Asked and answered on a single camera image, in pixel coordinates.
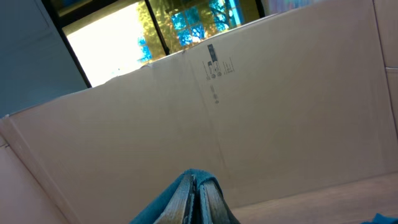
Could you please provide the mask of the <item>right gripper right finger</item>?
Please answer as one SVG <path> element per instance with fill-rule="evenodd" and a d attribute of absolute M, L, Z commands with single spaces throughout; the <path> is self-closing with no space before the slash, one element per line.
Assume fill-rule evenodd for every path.
<path fill-rule="evenodd" d="M 230 224 L 228 207 L 212 180 L 200 186 L 200 212 L 203 224 Z"/>

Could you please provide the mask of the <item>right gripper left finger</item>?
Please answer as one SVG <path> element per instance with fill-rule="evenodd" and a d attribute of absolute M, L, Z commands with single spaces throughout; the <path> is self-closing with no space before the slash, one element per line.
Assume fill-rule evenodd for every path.
<path fill-rule="evenodd" d="M 192 207 L 195 193 L 193 191 L 194 176 L 185 174 L 172 195 L 164 211 L 154 224 L 186 224 L 192 219 Z"/>

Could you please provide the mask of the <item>dark navy t-shirt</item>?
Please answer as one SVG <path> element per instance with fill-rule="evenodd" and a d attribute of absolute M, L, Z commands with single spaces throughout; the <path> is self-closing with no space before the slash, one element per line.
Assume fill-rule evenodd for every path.
<path fill-rule="evenodd" d="M 217 178 L 204 170 L 189 169 L 131 223 L 239 224 L 239 221 L 229 209 Z"/>

